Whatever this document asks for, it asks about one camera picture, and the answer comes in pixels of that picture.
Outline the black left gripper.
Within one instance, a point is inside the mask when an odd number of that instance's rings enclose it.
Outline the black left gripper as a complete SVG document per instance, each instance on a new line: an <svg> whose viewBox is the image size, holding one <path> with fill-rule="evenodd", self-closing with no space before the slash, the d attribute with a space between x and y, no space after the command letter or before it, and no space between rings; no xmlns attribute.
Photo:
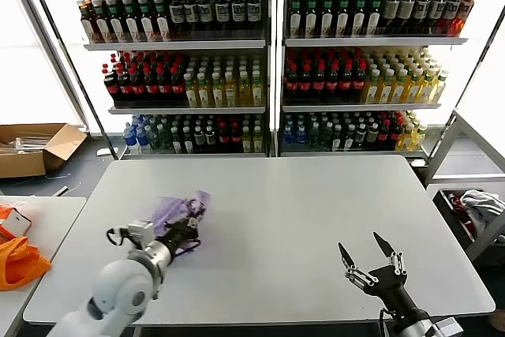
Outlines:
<svg viewBox="0 0 505 337"><path fill-rule="evenodd" d="M188 209L185 219L165 223L165 233L162 243L170 251L191 251L198 246L198 225L203 216L200 209Z"/></svg>

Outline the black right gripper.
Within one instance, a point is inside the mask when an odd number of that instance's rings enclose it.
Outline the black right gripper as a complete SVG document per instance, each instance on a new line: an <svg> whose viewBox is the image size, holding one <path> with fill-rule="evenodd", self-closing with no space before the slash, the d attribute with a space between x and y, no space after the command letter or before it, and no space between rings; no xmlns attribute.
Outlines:
<svg viewBox="0 0 505 337"><path fill-rule="evenodd" d="M339 242L338 248L345 268L345 277L357 288L364 289L366 294L378 297L393 316L394 322L422 320L423 311L415 305L404 287L407 270L403 253L394 250L392 245L376 232L373 232L373 236L388 259L389 265L366 273L354 263L350 254Z"/></svg>

